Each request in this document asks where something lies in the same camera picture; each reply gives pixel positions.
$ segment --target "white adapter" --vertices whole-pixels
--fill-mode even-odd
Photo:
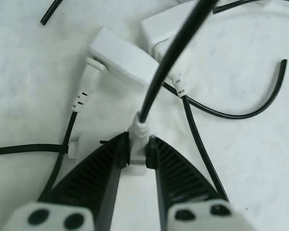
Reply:
[[[72,110],[80,112],[90,94],[96,89],[102,75],[107,70],[100,62],[87,58],[87,65],[82,73],[79,89],[74,99]]]
[[[145,51],[104,27],[90,44],[89,51],[112,75],[133,80],[138,86],[148,86],[158,68],[158,63]]]
[[[174,37],[191,13],[195,1],[182,3],[162,13],[144,19],[140,31],[145,37],[145,51],[151,56],[153,48],[159,43]]]

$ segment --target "white connector housing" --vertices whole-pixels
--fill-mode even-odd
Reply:
[[[191,13],[195,1],[177,5],[162,13],[144,19],[140,31],[145,37],[144,49],[152,56],[153,48],[159,43],[174,37]]]
[[[184,219],[182,211],[194,218]],[[169,209],[167,218],[167,231],[255,231],[241,214],[221,199],[199,202],[195,199],[175,204]]]
[[[133,124],[128,129],[131,142],[130,165],[124,169],[131,175],[144,175],[146,172],[145,146],[149,143],[150,131],[146,123],[139,121],[139,114],[134,117]]]
[[[140,87],[151,83],[158,68],[158,63],[145,51],[106,28],[98,32],[89,51],[112,75],[122,80],[132,80]]]
[[[74,214],[79,214],[83,222],[78,227],[67,227],[75,223]],[[88,208],[31,202],[15,210],[1,231],[94,231],[92,212]]]
[[[104,75],[106,67],[100,62],[87,58],[87,65],[82,73],[79,89],[74,99],[72,110],[74,112],[81,112],[90,94],[96,89],[100,78]]]
[[[78,144],[78,141],[71,141],[68,144],[68,151],[67,151],[68,158],[76,160],[76,158],[77,158],[77,156],[76,156],[77,144]]]

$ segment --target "black cable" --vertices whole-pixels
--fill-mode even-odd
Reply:
[[[71,133],[72,133],[72,129],[73,129],[73,126],[74,126],[74,123],[75,123],[75,120],[76,120],[76,116],[77,116],[77,112],[73,112],[72,115],[71,115],[71,118],[69,120],[69,123],[68,123],[68,126],[67,126],[67,129],[66,129],[66,134],[64,136],[64,139],[63,139],[63,142],[62,142],[62,145],[68,145],[68,141],[69,141],[69,138],[71,136]],[[41,193],[41,195],[39,196],[39,199],[38,201],[40,201],[41,199],[43,199],[43,196],[49,191],[52,189],[53,187],[53,184],[54,182],[56,181],[57,179],[57,176],[58,176],[58,173],[60,171],[60,168],[61,168],[61,165],[62,165],[62,161],[63,161],[63,157],[64,157],[64,154],[65,153],[59,153],[58,157],[57,157],[57,160],[54,164],[54,167],[53,167],[53,171],[51,173],[51,175],[49,176],[49,179],[43,189],[43,192]]]
[[[49,9],[47,10],[47,12],[44,14],[44,16],[42,17],[40,23],[42,25],[46,25],[46,23],[48,22],[48,20],[50,19],[50,17],[52,16],[53,12],[57,9],[57,7],[60,5],[60,3],[62,2],[62,0],[54,0],[52,5],[49,7]]]
[[[226,4],[224,6],[218,6],[213,10],[213,14],[227,11],[227,10],[230,10],[230,9],[235,8],[237,6],[241,6],[241,5],[253,2],[253,1],[259,1],[259,0],[240,0],[240,1],[235,1],[232,3]]]
[[[191,105],[193,105],[194,107],[200,109],[201,111],[209,113],[213,116],[220,117],[220,118],[224,118],[224,119],[247,119],[247,118],[251,118],[251,117],[256,116],[256,115],[260,114],[261,112],[263,112],[275,100],[275,98],[277,97],[279,90],[282,86],[284,76],[285,76],[286,67],[287,67],[287,59],[284,59],[280,63],[279,74],[278,74],[278,78],[276,81],[276,85],[275,85],[269,99],[261,107],[259,107],[257,110],[255,110],[251,113],[247,113],[247,114],[243,114],[243,115],[226,114],[223,112],[215,111],[215,110],[213,110],[213,109],[211,109],[211,108],[209,108],[209,107],[207,107],[207,106],[205,106],[205,105],[203,105],[203,104],[201,104],[201,103],[199,103],[199,102],[197,102],[194,99],[189,98],[189,97],[188,97],[188,102]],[[170,91],[172,94],[177,95],[175,88],[173,88],[169,84],[163,83],[163,87],[165,89],[167,89],[168,91]]]
[[[210,14],[218,0],[199,0],[192,13],[180,29],[174,41],[167,50],[158,70],[150,84],[149,90],[144,99],[144,104],[139,114],[139,121],[144,123],[152,103],[158,94],[167,74],[178,59],[184,48],[198,31],[204,20]]]
[[[13,153],[27,153],[27,152],[51,152],[51,153],[67,153],[68,145],[60,144],[27,144],[19,146],[11,146],[0,148],[0,155]]]
[[[217,176],[217,173],[214,169],[214,166],[208,156],[208,153],[203,145],[203,142],[201,140],[201,137],[199,135],[199,132],[197,130],[194,118],[193,118],[193,114],[192,114],[192,110],[189,106],[189,101],[188,98],[186,96],[182,97],[183,100],[183,105],[184,105],[184,109],[185,109],[185,113],[186,113],[186,117],[187,117],[187,121],[189,124],[189,127],[191,128],[191,132],[193,134],[195,143],[197,145],[197,148],[200,152],[201,158],[209,172],[210,177],[212,178],[212,181],[215,185],[216,191],[217,193],[224,199],[224,200],[228,200],[227,194],[225,192],[225,190],[223,189],[222,183],[220,181],[220,179]]]

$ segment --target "white plug connector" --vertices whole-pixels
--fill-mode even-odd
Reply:
[[[131,142],[130,165],[124,172],[131,175],[144,175],[146,172],[145,146],[149,143],[150,131],[146,123],[139,121],[139,114],[134,117],[133,124],[128,129]]]
[[[82,73],[77,95],[74,99],[72,110],[81,112],[90,94],[96,89],[102,75],[107,70],[100,62],[87,58],[87,65]]]
[[[158,63],[145,51],[104,27],[89,51],[103,62],[110,74],[135,87],[148,86],[158,68]]]

